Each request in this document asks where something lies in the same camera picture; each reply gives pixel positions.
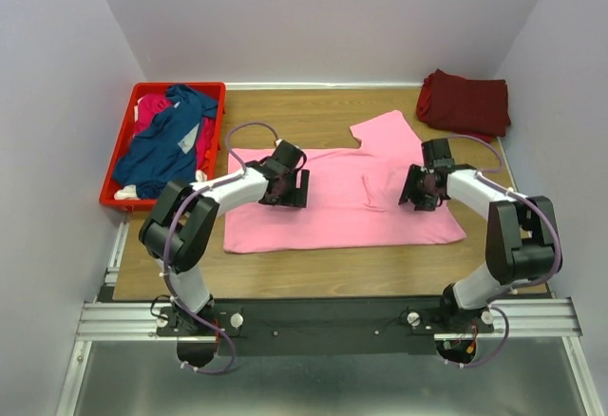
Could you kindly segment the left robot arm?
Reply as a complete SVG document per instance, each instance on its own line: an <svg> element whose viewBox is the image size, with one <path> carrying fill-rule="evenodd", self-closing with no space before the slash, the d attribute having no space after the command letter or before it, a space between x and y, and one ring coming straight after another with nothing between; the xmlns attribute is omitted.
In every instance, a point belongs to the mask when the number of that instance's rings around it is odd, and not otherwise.
<svg viewBox="0 0 608 416"><path fill-rule="evenodd" d="M139 232L141 244L159 263L179 325L191 335L219 330L210 317L213 296L199 269L216 220L249 203L307 206L310 171L297 146L278 140L271 155L237 162L237 171L218 179L169 182Z"/></svg>

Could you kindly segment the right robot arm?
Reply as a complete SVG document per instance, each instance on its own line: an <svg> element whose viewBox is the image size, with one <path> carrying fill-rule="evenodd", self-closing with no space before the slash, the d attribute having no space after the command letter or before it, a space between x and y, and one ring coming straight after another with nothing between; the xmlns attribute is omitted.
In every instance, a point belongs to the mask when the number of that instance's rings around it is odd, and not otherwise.
<svg viewBox="0 0 608 416"><path fill-rule="evenodd" d="M458 200L486 222L484 263L448 285L437 307L408 310L413 329L456 332L480 319L491 302L547 282L561 269L561 242L549 198L512 191L457 163L448 139L423 142L421 149L423 162L410 166L400 203L433 212Z"/></svg>

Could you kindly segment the pink t-shirt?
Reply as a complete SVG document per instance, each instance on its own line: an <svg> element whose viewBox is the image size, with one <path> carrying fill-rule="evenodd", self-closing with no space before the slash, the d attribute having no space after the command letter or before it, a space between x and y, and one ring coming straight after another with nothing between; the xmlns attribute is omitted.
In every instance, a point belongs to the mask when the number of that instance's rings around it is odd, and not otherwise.
<svg viewBox="0 0 608 416"><path fill-rule="evenodd" d="M225 216L223 248L281 250L443 245L466 238L445 206L419 212L399 198L421 141L399 110L351 127L357 148L308 149L303 209L248 203Z"/></svg>

